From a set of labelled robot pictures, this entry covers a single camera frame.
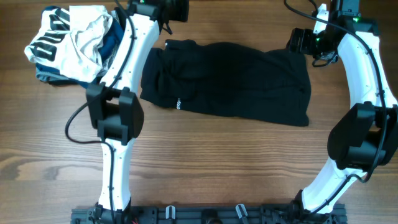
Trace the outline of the black t-shirt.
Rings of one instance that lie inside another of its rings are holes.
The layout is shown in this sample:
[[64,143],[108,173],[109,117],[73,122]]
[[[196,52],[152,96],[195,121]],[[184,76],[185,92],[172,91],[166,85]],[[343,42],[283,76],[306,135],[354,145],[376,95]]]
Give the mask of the black t-shirt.
[[303,54],[230,42],[166,40],[144,65],[141,99],[163,108],[308,126],[311,85]]

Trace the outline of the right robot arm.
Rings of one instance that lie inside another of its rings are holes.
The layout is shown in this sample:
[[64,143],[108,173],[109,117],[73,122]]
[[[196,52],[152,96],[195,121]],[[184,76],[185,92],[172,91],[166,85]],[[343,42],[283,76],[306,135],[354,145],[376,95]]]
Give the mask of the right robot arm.
[[341,0],[317,6],[308,18],[314,28],[294,29],[287,48],[312,56],[314,67],[342,61],[350,109],[328,136],[325,165],[290,206],[290,217],[299,220],[329,216],[354,182],[368,182],[397,150],[397,100],[383,69],[377,22],[361,15],[358,1]]

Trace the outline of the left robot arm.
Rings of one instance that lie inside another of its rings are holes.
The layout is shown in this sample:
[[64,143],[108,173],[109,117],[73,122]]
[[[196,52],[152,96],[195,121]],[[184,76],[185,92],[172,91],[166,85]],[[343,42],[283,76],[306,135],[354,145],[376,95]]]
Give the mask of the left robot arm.
[[161,31],[171,31],[170,21],[187,21],[189,1],[130,1],[121,12],[126,25],[111,68],[86,90],[91,124],[103,150],[101,195],[86,218],[73,212],[72,223],[132,223],[130,160],[144,123],[137,97],[139,82]]

